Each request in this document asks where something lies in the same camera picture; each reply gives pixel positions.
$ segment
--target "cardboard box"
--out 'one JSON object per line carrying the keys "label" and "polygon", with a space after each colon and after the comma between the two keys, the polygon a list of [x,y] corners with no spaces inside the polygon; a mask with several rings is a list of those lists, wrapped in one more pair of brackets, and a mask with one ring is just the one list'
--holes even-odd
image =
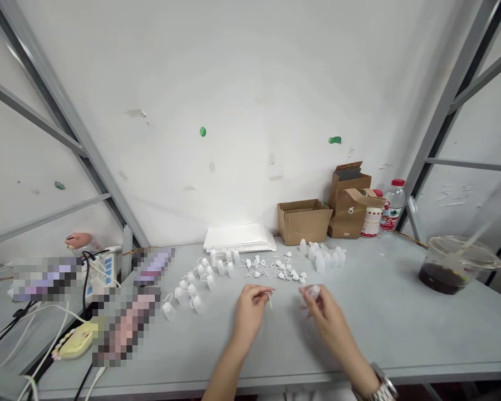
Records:
{"label": "cardboard box", "polygon": [[379,198],[371,189],[343,189],[336,203],[335,215],[330,219],[328,235],[332,238],[359,238],[366,218],[367,207],[382,209],[386,199]]}
{"label": "cardboard box", "polygon": [[323,242],[332,210],[318,199],[299,200],[278,204],[278,230],[288,246],[299,245],[304,238],[306,243]]}

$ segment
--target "water bottle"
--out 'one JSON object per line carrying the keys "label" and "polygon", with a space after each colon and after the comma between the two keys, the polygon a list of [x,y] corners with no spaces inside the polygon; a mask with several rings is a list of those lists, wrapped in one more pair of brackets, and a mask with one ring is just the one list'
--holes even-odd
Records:
{"label": "water bottle", "polygon": [[395,228],[401,210],[406,202],[405,192],[402,189],[405,186],[405,181],[394,179],[391,185],[392,187],[384,195],[387,202],[382,211],[382,220],[380,221],[379,229],[380,235],[387,235]]}

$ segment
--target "clear plastic lid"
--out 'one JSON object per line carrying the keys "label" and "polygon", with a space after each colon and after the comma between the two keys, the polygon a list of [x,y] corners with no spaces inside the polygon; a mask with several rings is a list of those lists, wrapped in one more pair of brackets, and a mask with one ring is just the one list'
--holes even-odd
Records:
{"label": "clear plastic lid", "polygon": [[[469,238],[459,236],[432,237],[429,248],[444,256],[457,253]],[[459,261],[484,270],[494,270],[501,267],[501,260],[486,245],[474,242],[460,256]]]}

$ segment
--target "plastic cup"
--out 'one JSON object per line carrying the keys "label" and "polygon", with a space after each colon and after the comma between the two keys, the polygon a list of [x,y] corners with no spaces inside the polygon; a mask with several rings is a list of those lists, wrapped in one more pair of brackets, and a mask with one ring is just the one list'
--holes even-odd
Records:
{"label": "plastic cup", "polygon": [[429,239],[419,279],[435,291],[455,294],[484,271],[501,267],[501,260],[484,244],[474,242],[460,257],[456,253],[466,237],[444,236]]}

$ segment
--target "metal shelf frame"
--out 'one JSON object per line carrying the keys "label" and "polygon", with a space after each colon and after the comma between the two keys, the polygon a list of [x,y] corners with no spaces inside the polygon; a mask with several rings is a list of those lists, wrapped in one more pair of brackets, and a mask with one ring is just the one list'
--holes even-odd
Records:
{"label": "metal shelf frame", "polygon": [[20,63],[53,122],[0,84],[0,100],[74,153],[99,196],[83,200],[57,212],[37,218],[0,233],[0,242],[54,221],[97,202],[104,202],[124,231],[123,249],[147,248],[150,243],[128,206],[91,135],[77,114],[66,91],[37,42],[14,0],[0,0],[0,33],[6,46]]}
{"label": "metal shelf frame", "polygon": [[[478,75],[500,27],[501,0],[483,0],[406,179],[406,199],[418,198],[434,164],[501,171],[501,164],[438,158],[460,108],[501,72],[500,57]],[[402,231],[411,217],[404,208],[397,230]]]}

